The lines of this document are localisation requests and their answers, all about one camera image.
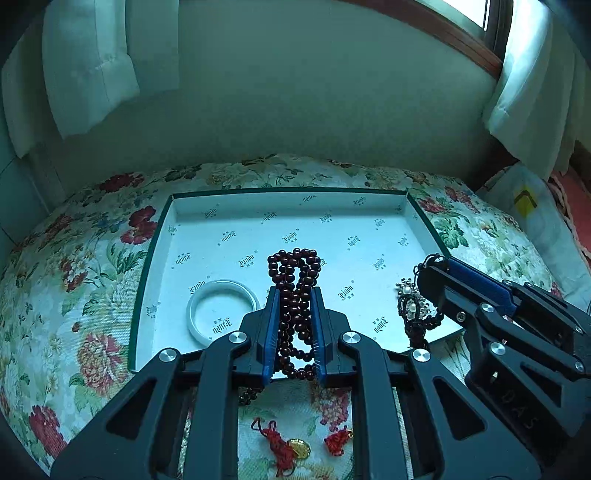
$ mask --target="red string loop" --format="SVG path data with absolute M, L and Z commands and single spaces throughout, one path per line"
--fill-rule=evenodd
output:
M 347 425 L 345 425 L 342 430 L 339 430 L 332 435 L 328 435 L 328 437 L 324 439 L 324 443 L 331 455 L 340 457 L 344 454 L 343 445 L 345 445 L 350 438 L 350 431 L 347 429 Z
M 276 431 L 277 422 L 271 420 L 269 426 L 266 429 L 263 429 L 261 428 L 261 419 L 260 417 L 257 417 L 252 422 L 251 428 L 261 432 L 261 435 L 269 440 L 269 446 L 277 460 L 276 476 L 290 476 L 296 469 L 296 453 L 294 452 L 294 449 L 281 438 L 279 432 Z M 283 472 L 286 470 L 290 470 L 290 473 L 283 475 Z

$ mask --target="window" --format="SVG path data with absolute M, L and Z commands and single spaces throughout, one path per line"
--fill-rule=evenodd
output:
M 417 0 L 435 10 L 472 37 L 482 41 L 501 60 L 511 27 L 513 0 Z

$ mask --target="dark red bead necklace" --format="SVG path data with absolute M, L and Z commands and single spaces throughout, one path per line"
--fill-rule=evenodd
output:
M 281 293 L 280 321 L 277 338 L 277 352 L 275 354 L 275 372 L 281 371 L 287 378 L 313 380 L 316 375 L 314 365 L 306 365 L 296 370 L 291 362 L 294 356 L 304 362 L 314 358 L 314 350 L 309 352 L 298 350 L 293 346 L 294 335 L 306 345 L 312 345 L 312 326 L 310 324 L 310 293 L 316 285 L 318 274 L 322 267 L 316 250 L 294 248 L 293 252 L 279 250 L 267 258 L 269 276 Z M 300 269 L 300 279 L 296 280 L 296 268 Z M 239 402 L 248 405 L 256 398 L 260 389 L 247 388 L 239 397 Z

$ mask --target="gold coin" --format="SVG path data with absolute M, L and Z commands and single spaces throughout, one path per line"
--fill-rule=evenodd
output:
M 310 445 L 308 445 L 304 440 L 291 439 L 287 441 L 287 444 L 293 448 L 295 458 L 298 460 L 305 460 L 310 456 Z

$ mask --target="tablecloth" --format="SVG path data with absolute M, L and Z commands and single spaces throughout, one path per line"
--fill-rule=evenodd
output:
M 139 275 L 166 199 L 174 192 L 247 187 L 408 189 L 453 255 L 499 280 L 558 292 L 513 218 L 458 179 L 283 154 L 115 175 L 58 207 L 16 246 L 0 277 L 0 408 L 46 472 L 130 378 Z M 461 337 L 433 349 L 463 378 L 469 361 Z M 351 423 L 349 393 L 307 382 L 290 388 L 291 394 L 275 395 L 269 389 L 241 411 L 240 479 L 274 477 L 272 453 L 246 425 L 254 416 L 279 423 L 286 408 L 299 410 L 296 422 L 283 422 L 285 434 L 306 439 L 314 451 L 293 479 L 350 477 L 350 447 L 338 458 L 322 452 L 323 439 Z

